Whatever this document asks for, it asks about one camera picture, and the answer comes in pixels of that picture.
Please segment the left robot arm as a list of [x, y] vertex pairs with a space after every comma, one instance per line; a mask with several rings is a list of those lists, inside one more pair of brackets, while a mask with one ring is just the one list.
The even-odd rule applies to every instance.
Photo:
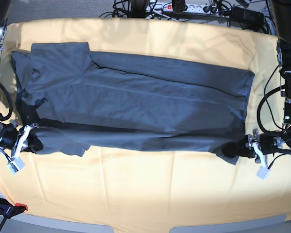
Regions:
[[[264, 96], [257, 108], [257, 122], [262, 133], [254, 131], [253, 135], [246, 135], [239, 142], [231, 142], [222, 148], [225, 157], [234, 158], [236, 156], [254, 158], [258, 153], [254, 150], [253, 144], [257, 144], [258, 151], [262, 155], [282, 153], [291, 154], [291, 0], [270, 0], [274, 17], [274, 25], [277, 32], [277, 60], [280, 76], [285, 83], [279, 87], [264, 92]], [[285, 98], [284, 102], [284, 122], [278, 131], [266, 130], [261, 122], [261, 109], [263, 104], [268, 102], [268, 98], [280, 92]]]

